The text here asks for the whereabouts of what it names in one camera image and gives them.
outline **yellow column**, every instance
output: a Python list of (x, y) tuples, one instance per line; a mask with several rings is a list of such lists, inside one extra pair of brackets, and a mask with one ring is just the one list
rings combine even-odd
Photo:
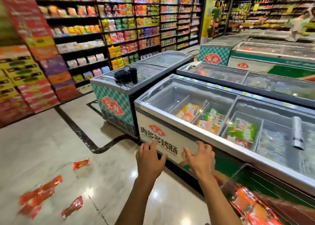
[(211, 23), (212, 9), (213, 9), (214, 0), (206, 0), (205, 10), (203, 12), (203, 24), (202, 24), (202, 32), (201, 37), (208, 37), (208, 28)]

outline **green checkered panel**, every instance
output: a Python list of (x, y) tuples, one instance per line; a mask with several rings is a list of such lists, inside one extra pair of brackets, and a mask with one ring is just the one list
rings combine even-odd
[[(199, 60), (202, 62), (208, 62), (213, 63), (221, 66), (227, 66), (227, 63), (229, 61), (231, 48), (220, 48), (220, 47), (205, 47), (200, 46), (199, 51)], [(205, 58), (207, 58), (207, 55), (209, 54), (215, 54), (215, 60), (213, 61), (207, 61)]]
[[(134, 119), (132, 116), (132, 111), (130, 107), (129, 97), (126, 94), (120, 93), (118, 91), (115, 91), (110, 88), (101, 87), (92, 84), (92, 89), (96, 95), (97, 102), (100, 106), (100, 108), (108, 113), (111, 113), (112, 115), (118, 117), (119, 119), (123, 120), (124, 122), (134, 126)], [(124, 111), (123, 115), (116, 115), (115, 112), (110, 111), (104, 104), (103, 104), (103, 98), (107, 96), (114, 100)]]

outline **freezer side panel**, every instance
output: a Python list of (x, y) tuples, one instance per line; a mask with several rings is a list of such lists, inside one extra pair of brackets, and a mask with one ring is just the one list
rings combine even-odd
[(283, 64), (283, 65), (300, 67), (300, 68), (315, 69), (315, 64), (310, 63), (310, 62), (288, 60), (288, 59), (276, 58), (276, 57), (258, 56), (258, 55), (251, 55), (251, 54), (244, 54), (244, 53), (237, 53), (237, 52), (232, 52), (231, 56), (232, 57), (240, 57), (240, 58), (244, 58), (244, 59), (251, 59), (251, 60), (255, 60), (255, 61), (265, 61), (265, 62), (269, 62), (269, 63)]
[(285, 76), (295, 79), (315, 81), (315, 70), (307, 68), (295, 68), (274, 63), (248, 60), (245, 58), (230, 57), (228, 67), (263, 72), (276, 76)]
[(113, 121), (110, 122), (117, 126), (122, 126), (123, 122), (125, 122), (126, 127), (134, 127), (128, 95), (94, 84), (92, 84), (92, 89), (105, 119), (111, 118)]
[[(140, 139), (143, 141), (157, 141), (157, 150), (168, 154), (168, 159), (173, 160), (180, 167), (191, 172), (186, 160), (183, 147), (189, 148), (192, 154), (198, 152), (198, 145), (185, 136), (156, 122), (142, 113), (136, 111)], [(222, 183), (226, 183), (239, 169), (240, 165), (222, 156), (215, 157), (215, 176)]]
[(213, 63), (227, 66), (231, 53), (231, 48), (205, 47), (200, 46), (199, 60), (202, 62)]

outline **brand logo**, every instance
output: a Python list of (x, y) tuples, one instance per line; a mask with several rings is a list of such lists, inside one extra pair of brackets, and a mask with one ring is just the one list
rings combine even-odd
[(125, 114), (125, 112), (119, 106), (119, 104), (116, 101), (114, 101), (112, 98), (109, 98), (109, 97), (105, 96), (102, 99), (102, 103), (103, 103), (104, 106), (106, 106), (106, 108), (110, 112), (114, 112), (116, 115), (124, 115)]
[(163, 131), (159, 127), (157, 127), (156, 125), (149, 125), (149, 127), (152, 129), (152, 131), (154, 133), (158, 134), (159, 136), (165, 136)]
[(214, 53), (211, 53), (211, 54), (208, 54), (204, 57), (204, 59), (209, 62), (209, 63), (213, 63), (213, 64), (218, 64), (220, 63), (222, 60), (221, 58), (217, 55), (217, 54), (214, 54)]
[(246, 63), (240, 63), (237, 66), (243, 69), (249, 68), (249, 66)]

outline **purple box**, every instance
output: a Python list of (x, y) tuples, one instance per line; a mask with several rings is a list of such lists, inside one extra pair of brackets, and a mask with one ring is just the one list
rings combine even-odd
[(41, 60), (40, 64), (47, 76), (55, 76), (63, 72), (68, 72), (68, 67), (61, 55)]
[(60, 83), (52, 84), (52, 86), (57, 89), (57, 88), (69, 86), (72, 84), (74, 84), (73, 79), (69, 79), (69, 80), (65, 80), (65, 81), (60, 82)]

